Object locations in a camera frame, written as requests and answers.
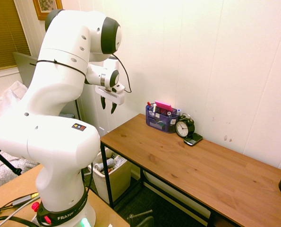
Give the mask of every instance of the alarm clock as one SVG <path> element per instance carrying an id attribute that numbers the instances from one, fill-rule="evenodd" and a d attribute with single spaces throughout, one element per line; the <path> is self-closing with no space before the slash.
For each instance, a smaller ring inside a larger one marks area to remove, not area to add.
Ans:
<path id="1" fill-rule="evenodd" d="M 194 120 L 190 117 L 190 115 L 184 113 L 179 117 L 178 122 L 176 123 L 176 132 L 180 137 L 187 137 L 194 133 L 195 125 Z"/>

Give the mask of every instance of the dark carpet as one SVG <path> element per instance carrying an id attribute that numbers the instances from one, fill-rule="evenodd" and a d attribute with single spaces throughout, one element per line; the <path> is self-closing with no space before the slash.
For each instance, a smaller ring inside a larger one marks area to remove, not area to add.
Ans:
<path id="1" fill-rule="evenodd" d="M 90 178 L 91 175 L 85 176 L 86 186 L 88 186 Z M 94 180 L 91 183 L 91 190 L 97 193 Z M 114 210 L 126 221 L 130 214 L 136 215 L 153 210 L 153 213 L 135 218 L 134 221 L 140 223 L 146 217 L 153 216 L 155 227 L 205 227 L 147 187 L 141 187 L 140 184 L 120 201 Z"/>

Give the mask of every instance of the window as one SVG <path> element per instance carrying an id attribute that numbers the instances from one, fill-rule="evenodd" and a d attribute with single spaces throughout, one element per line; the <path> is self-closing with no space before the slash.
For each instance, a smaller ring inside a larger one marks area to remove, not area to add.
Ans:
<path id="1" fill-rule="evenodd" d="M 16 66 L 12 52 L 30 55 L 13 0 L 0 0 L 0 70 Z"/>

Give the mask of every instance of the wooden table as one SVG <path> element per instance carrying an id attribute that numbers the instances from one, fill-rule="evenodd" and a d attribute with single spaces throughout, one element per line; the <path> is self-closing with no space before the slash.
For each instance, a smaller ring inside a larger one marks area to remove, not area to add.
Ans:
<path id="1" fill-rule="evenodd" d="M 41 170 L 42 166 L 39 165 L 28 172 L 18 176 L 12 181 L 0 187 L 0 207 L 9 201 L 16 199 L 20 196 L 36 192 L 35 179 Z M 91 190 L 89 191 L 88 202 L 94 208 L 96 213 L 95 227 L 108 227 L 112 224 L 113 227 L 128 227 L 129 224 L 122 219 L 114 210 L 112 210 L 104 201 L 102 201 Z M 10 215 L 14 209 L 0 212 L 0 216 Z M 20 210 L 15 216 L 31 220 L 35 212 L 31 209 L 31 204 Z M 14 221 L 7 221 L 3 227 L 22 227 Z"/>
<path id="2" fill-rule="evenodd" d="M 142 114 L 101 142 L 206 207 L 211 221 L 217 214 L 237 226 L 281 227 L 280 169 L 207 140 L 190 147 Z"/>

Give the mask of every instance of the white trash bin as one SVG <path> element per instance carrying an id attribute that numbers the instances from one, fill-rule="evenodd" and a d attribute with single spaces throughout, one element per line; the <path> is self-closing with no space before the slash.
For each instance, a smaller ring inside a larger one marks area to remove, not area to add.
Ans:
<path id="1" fill-rule="evenodd" d="M 105 151 L 106 151 L 107 158 L 112 156 L 113 152 L 110 149 L 106 148 Z M 101 152 L 97 155 L 96 159 L 93 161 L 93 166 L 96 163 L 102 163 Z M 130 186 L 131 166 L 132 165 L 130 162 L 124 160 L 120 166 L 109 172 L 113 201 L 115 201 L 119 196 L 121 196 L 122 193 Z M 93 167 L 93 179 L 99 196 L 107 203 L 110 203 L 105 175 Z"/>

